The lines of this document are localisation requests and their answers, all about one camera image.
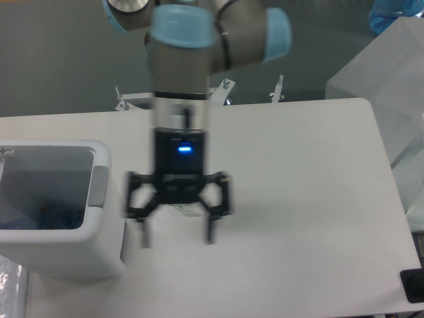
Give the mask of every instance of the metal bracket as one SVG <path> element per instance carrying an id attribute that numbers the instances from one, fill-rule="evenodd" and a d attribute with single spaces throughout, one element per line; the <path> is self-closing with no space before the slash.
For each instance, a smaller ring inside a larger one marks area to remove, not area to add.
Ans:
<path id="1" fill-rule="evenodd" d="M 273 93 L 270 93 L 271 103 L 279 103 L 284 100 L 285 96 L 281 94 L 283 90 L 284 75 L 280 75 L 278 83 Z"/>
<path id="2" fill-rule="evenodd" d="M 231 100 L 228 94 L 235 85 L 234 81 L 224 79 L 219 87 L 212 87 L 209 89 L 209 100 L 211 105 L 230 105 Z M 134 93 L 134 94 L 121 94 L 119 87 L 115 86 L 117 93 L 118 105 L 115 107 L 117 111 L 135 111 L 141 110 L 140 107 L 134 104 L 146 104 L 153 100 L 153 93 Z"/>
<path id="3" fill-rule="evenodd" d="M 235 81 L 231 81 L 225 78 L 221 84 L 213 91 L 212 95 L 209 96 L 209 102 L 211 105 L 230 105 L 231 102 L 228 99 L 228 95 L 236 85 Z"/>

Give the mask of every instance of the black cable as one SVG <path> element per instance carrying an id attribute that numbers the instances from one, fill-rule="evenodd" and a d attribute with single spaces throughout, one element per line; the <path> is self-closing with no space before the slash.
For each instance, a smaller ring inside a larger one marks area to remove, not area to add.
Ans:
<path id="1" fill-rule="evenodd" d="M 422 313 L 424 310 L 416 311 L 415 313 L 412 313 L 406 318 L 414 318 L 415 316 L 418 316 L 420 313 Z"/>

